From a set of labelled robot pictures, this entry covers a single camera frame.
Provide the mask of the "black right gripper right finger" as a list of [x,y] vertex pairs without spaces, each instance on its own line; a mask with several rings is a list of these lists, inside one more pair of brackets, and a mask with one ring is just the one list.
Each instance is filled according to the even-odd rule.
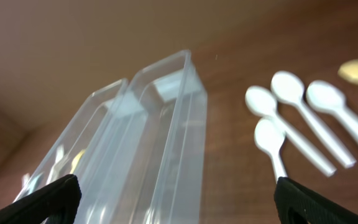
[[358,215],[288,177],[279,177],[274,201],[282,224],[358,224]]

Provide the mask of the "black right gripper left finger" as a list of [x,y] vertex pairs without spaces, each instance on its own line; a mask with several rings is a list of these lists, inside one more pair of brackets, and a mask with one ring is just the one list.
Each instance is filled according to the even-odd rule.
[[46,185],[0,210],[0,224],[73,224],[81,200],[73,174]]

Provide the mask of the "white plastic spoon slim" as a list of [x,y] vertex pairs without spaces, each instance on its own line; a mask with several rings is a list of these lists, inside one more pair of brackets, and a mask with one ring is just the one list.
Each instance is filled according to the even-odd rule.
[[303,134],[283,119],[277,111],[277,100],[271,92],[261,86],[251,86],[245,94],[245,102],[253,114],[273,121],[285,132],[285,137],[325,176],[336,172],[334,165]]

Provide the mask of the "white plastic spoon thick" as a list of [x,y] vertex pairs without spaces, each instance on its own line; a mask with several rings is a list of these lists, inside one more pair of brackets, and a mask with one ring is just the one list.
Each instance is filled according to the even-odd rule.
[[314,110],[335,117],[358,143],[358,115],[346,105],[346,97],[340,89],[315,80],[307,88],[306,99]]

